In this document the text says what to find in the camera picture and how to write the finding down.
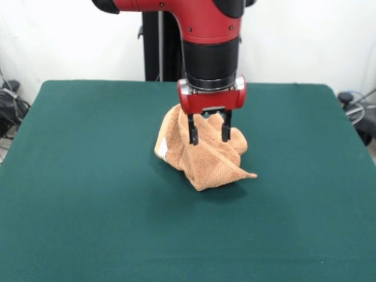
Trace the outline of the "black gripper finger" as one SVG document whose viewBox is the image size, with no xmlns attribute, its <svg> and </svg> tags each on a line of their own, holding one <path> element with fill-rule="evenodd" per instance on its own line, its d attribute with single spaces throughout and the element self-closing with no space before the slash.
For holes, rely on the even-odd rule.
<svg viewBox="0 0 376 282">
<path fill-rule="evenodd" d="M 223 123 L 221 126 L 221 139 L 223 142 L 228 142 L 231 139 L 231 120 L 232 111 L 224 110 L 222 113 Z"/>
<path fill-rule="evenodd" d="M 188 130 L 189 130 L 189 143 L 193 146 L 197 146 L 199 142 L 198 130 L 194 124 L 194 115 L 188 115 Z"/>
</svg>

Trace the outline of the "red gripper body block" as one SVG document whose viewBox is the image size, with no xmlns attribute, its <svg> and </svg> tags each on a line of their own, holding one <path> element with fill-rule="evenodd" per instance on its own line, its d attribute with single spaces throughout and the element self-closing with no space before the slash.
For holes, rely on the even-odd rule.
<svg viewBox="0 0 376 282">
<path fill-rule="evenodd" d="M 177 82 L 177 92 L 182 111 L 186 115 L 194 115 L 242 108 L 247 96 L 247 85 L 244 76 L 237 74 L 230 88 L 204 92 L 191 88 L 186 79 L 180 79 Z"/>
</svg>

